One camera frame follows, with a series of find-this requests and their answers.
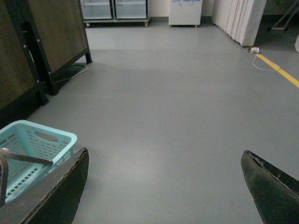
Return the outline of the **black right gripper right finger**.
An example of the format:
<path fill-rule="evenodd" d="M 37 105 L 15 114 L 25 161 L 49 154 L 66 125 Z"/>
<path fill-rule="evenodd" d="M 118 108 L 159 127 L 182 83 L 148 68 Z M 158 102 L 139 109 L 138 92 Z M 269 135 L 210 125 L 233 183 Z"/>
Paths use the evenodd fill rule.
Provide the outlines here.
<path fill-rule="evenodd" d="M 245 182 L 264 224 L 299 222 L 299 181 L 246 150 L 241 157 Z"/>

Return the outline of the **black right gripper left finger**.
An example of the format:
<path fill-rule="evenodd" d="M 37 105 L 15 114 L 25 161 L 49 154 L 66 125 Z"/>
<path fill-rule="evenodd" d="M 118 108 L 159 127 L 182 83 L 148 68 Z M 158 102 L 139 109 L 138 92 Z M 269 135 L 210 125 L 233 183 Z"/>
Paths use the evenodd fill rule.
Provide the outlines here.
<path fill-rule="evenodd" d="M 88 176 L 89 153 L 78 150 L 61 166 L 0 209 L 2 224 L 71 224 Z"/>

